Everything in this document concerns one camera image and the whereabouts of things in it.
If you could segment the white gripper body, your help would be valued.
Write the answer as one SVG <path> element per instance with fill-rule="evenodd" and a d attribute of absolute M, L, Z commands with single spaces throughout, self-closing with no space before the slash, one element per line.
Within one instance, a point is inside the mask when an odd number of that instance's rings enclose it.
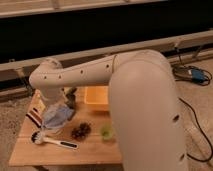
<path fill-rule="evenodd" d="M 64 92 L 61 88 L 45 88 L 41 90 L 41 99 L 46 107 L 64 101 Z"/>

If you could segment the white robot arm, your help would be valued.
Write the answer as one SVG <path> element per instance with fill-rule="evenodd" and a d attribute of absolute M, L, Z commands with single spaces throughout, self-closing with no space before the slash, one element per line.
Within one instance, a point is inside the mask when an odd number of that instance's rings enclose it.
<path fill-rule="evenodd" d="M 176 83 L 160 52 L 118 53 L 69 68 L 47 58 L 29 81 L 49 104 L 63 87 L 106 85 L 124 171 L 188 171 Z"/>

